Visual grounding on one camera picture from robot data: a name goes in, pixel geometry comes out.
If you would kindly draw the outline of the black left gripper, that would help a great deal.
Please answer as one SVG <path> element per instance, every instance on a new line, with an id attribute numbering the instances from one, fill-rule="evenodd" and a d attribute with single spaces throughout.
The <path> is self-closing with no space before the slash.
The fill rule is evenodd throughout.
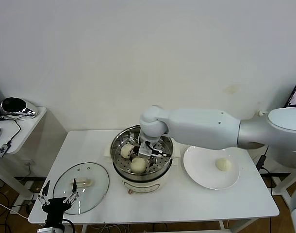
<path id="1" fill-rule="evenodd" d="M 47 213 L 44 227 L 64 227 L 62 224 L 64 212 L 71 208 L 71 203 L 74 203 L 79 196 L 76 179 L 73 179 L 71 194 L 67 198 L 61 197 L 48 200 L 49 185 L 50 180 L 37 197 L 42 205 L 42 210 Z"/>

